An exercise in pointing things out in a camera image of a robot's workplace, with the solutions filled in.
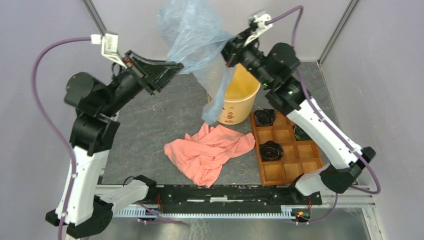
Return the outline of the blue plastic trash bag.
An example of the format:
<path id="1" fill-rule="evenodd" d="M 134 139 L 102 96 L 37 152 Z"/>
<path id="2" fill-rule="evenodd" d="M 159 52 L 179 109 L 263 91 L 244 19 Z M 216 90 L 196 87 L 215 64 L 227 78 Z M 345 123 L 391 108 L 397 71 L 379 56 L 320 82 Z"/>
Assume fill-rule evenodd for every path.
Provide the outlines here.
<path id="1" fill-rule="evenodd" d="M 235 70 L 226 66 L 221 51 L 234 35 L 207 0 L 168 0 L 159 9 L 157 25 L 170 47 L 167 60 L 184 65 L 182 74 L 193 74 L 211 97 L 201 118 L 215 123 L 222 114 L 226 91 Z"/>

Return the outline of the yellow trash bin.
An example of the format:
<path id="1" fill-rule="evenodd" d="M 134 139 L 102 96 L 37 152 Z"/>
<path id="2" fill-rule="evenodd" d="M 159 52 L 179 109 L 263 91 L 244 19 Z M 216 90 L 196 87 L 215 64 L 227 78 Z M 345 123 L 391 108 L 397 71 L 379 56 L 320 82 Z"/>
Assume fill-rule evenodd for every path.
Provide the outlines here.
<path id="1" fill-rule="evenodd" d="M 207 123 L 236 125 L 251 112 L 260 82 L 241 64 L 227 68 L 212 63 L 206 68 L 208 103 L 201 118 Z"/>

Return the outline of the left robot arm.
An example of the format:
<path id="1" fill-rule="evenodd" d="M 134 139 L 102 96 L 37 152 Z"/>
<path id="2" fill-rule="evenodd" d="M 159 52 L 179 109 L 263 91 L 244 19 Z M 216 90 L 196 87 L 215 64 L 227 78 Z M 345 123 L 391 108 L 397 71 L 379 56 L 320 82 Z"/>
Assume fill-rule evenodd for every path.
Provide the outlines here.
<path id="1" fill-rule="evenodd" d="M 146 59 L 127 51 L 109 84 L 87 72 L 69 79 L 64 101 L 76 111 L 66 142 L 71 147 L 71 164 L 66 190 L 58 207 L 46 214 L 47 222 L 67 225 L 67 235 L 79 240 L 103 232 L 112 217 L 129 205 L 156 200 L 156 182 L 143 175 L 103 196 L 95 191 L 103 158 L 120 126 L 117 113 L 141 91 L 160 92 L 183 67 L 180 62 Z"/>

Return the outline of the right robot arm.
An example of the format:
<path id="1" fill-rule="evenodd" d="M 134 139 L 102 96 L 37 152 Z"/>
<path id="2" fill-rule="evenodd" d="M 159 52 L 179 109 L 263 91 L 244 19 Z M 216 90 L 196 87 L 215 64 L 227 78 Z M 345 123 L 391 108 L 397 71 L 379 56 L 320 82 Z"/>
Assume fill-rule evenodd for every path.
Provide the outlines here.
<path id="1" fill-rule="evenodd" d="M 362 147 L 344 134 L 318 106 L 301 79 L 294 48 L 276 43 L 268 54 L 249 41 L 250 29 L 233 36 L 221 54 L 228 67 L 242 65 L 266 89 L 269 104 L 304 130 L 329 159 L 329 163 L 297 177 L 289 199 L 302 204 L 315 192 L 328 189 L 337 194 L 354 187 L 363 169 L 369 168 L 375 150 Z"/>

